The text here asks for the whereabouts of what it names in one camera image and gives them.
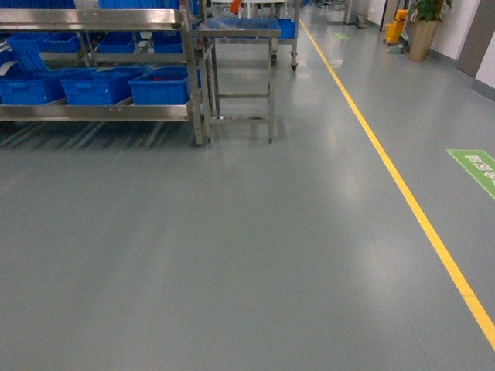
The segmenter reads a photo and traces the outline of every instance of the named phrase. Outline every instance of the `potted plant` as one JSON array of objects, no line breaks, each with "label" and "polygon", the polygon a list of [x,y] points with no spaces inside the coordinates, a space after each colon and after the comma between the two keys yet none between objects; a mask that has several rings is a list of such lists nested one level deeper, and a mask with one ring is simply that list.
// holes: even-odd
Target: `potted plant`
[{"label": "potted plant", "polygon": [[444,3],[452,7],[452,0],[416,0],[412,3],[408,12],[412,23],[410,60],[426,59],[435,31],[442,21]]}]

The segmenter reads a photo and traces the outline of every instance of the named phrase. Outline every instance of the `door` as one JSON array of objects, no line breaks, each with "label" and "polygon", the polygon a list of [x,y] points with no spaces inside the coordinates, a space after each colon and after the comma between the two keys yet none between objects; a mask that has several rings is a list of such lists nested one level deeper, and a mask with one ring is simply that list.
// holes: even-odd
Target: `door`
[{"label": "door", "polygon": [[475,77],[495,32],[495,2],[481,0],[456,68]]},{"label": "door", "polygon": [[387,0],[385,2],[384,16],[381,20],[380,31],[385,30],[385,25],[387,23],[393,23],[395,18],[395,13],[398,9],[403,9],[406,0]]}]

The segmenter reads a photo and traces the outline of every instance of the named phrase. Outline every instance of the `metal rack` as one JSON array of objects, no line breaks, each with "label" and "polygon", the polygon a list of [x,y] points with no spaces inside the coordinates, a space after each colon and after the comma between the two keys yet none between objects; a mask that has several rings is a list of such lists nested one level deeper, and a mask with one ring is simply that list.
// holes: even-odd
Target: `metal rack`
[{"label": "metal rack", "polygon": [[108,56],[111,61],[183,62],[187,65],[191,99],[187,104],[136,106],[127,99],[114,106],[0,105],[0,121],[193,121],[195,141],[204,143],[197,55],[193,45],[189,1],[180,9],[0,9],[0,30],[8,31],[167,31],[180,30],[183,55],[134,54]]}]

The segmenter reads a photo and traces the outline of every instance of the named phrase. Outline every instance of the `stainless steel table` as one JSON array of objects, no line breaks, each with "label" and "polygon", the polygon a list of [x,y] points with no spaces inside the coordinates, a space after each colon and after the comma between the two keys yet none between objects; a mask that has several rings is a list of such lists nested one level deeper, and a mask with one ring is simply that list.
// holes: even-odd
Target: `stainless steel table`
[{"label": "stainless steel table", "polygon": [[[275,126],[275,74],[277,45],[280,28],[277,19],[235,19],[210,18],[201,23],[197,30],[203,45],[200,59],[203,81],[208,87],[203,92],[204,124],[207,140],[211,142],[212,124],[268,124],[268,142],[273,142]],[[220,94],[217,73],[216,43],[268,44],[268,91],[266,94]],[[265,117],[225,117],[220,115],[220,99],[261,98],[268,99],[268,113]],[[217,114],[212,115],[213,103]]]}]

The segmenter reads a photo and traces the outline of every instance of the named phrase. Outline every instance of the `white wall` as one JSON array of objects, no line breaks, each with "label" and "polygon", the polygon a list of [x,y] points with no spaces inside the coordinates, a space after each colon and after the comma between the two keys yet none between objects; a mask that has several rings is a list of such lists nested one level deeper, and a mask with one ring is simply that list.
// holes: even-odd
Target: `white wall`
[{"label": "white wall", "polygon": [[452,0],[452,8],[445,10],[433,39],[432,49],[457,60],[479,3],[480,0]]},{"label": "white wall", "polygon": [[495,33],[481,62],[476,79],[495,88]]},{"label": "white wall", "polygon": [[370,0],[368,5],[368,18],[372,23],[380,25],[384,16],[385,0]]}]

